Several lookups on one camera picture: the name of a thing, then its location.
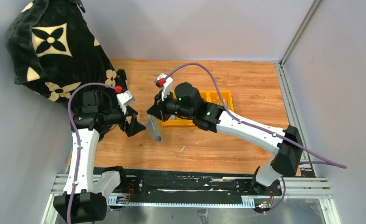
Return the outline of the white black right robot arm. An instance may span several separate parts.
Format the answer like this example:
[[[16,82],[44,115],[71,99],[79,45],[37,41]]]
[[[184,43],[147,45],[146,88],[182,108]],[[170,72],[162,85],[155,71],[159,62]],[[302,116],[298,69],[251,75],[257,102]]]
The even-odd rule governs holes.
[[[190,83],[177,85],[174,93],[162,89],[147,114],[163,122],[173,115],[190,119],[201,130],[232,135],[273,154],[256,169],[249,185],[258,195],[270,189],[280,177],[294,177],[297,173],[303,151],[296,146],[302,143],[296,127],[283,129],[246,119],[222,105],[205,101]]]

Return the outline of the aluminium corner frame post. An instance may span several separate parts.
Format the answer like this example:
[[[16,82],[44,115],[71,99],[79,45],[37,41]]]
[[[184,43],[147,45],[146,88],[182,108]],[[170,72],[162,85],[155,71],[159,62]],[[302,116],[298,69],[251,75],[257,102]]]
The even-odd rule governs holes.
[[[274,61],[288,121],[298,129],[304,146],[306,146],[305,131],[302,128],[301,118],[292,93],[286,65],[322,3],[321,0],[314,0],[312,2],[282,58],[279,61]]]

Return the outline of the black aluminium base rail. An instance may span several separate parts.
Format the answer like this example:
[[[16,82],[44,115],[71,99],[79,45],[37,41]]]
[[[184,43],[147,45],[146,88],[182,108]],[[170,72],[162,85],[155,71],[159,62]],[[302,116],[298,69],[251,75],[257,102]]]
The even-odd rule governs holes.
[[[249,215],[265,216],[284,200],[331,200],[324,178],[285,177],[266,189],[256,190],[252,175],[94,168],[78,177],[80,185],[71,191],[73,175],[58,174],[52,188],[53,205],[73,223],[104,219],[108,211],[128,207],[174,207],[199,209],[248,209]]]

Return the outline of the yellow left plastic bin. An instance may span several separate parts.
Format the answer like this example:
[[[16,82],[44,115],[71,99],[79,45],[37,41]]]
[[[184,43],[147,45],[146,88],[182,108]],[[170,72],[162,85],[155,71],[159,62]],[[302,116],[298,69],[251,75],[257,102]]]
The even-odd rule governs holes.
[[[161,126],[185,126],[186,120],[175,118],[172,120],[161,121]]]

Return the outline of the yellow middle plastic bin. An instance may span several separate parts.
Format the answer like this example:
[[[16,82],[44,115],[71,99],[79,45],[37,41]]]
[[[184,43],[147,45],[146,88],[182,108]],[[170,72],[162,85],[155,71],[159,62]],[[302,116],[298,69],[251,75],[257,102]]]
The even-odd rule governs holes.
[[[194,106],[201,107],[203,103],[209,102],[209,99],[210,99],[209,91],[199,90],[199,95],[194,96]],[[192,122],[192,120],[186,120],[186,121],[184,121],[184,125],[185,126],[194,126],[194,123]]]

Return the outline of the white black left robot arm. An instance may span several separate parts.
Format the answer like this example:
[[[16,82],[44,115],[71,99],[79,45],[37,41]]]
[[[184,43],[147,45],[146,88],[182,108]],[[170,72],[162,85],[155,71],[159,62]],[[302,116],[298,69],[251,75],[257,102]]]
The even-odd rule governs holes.
[[[104,91],[84,91],[81,108],[73,116],[73,152],[70,171],[63,193],[54,198],[53,206],[68,224],[104,220],[113,191],[133,193],[122,166],[106,168],[94,180],[94,159],[102,128],[118,125],[131,137],[145,126],[137,121],[130,107],[135,98],[130,91],[119,93],[116,102]]]

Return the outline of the black cream floral blanket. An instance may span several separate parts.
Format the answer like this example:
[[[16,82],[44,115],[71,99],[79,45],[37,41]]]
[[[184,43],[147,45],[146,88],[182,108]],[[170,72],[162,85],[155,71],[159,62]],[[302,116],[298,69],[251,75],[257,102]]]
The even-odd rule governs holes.
[[[7,29],[6,49],[14,83],[48,100],[81,111],[83,92],[99,90],[104,111],[118,107],[115,86],[126,76],[114,69],[83,18],[79,0],[34,0]]]

